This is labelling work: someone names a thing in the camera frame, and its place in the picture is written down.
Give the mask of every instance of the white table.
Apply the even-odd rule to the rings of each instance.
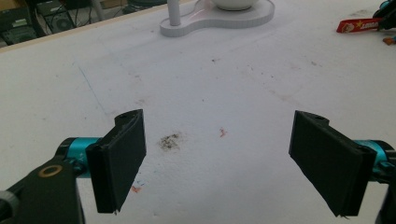
[[[65,138],[103,136],[119,113],[143,108],[141,190],[116,217],[99,215],[79,180],[88,223],[373,224],[386,186],[369,184],[358,217],[334,217],[288,151],[296,109],[396,146],[395,48],[383,33],[335,32],[380,2],[275,4],[272,21],[245,30],[166,38],[158,7],[0,49],[0,189]],[[161,149],[174,133],[177,147]]]

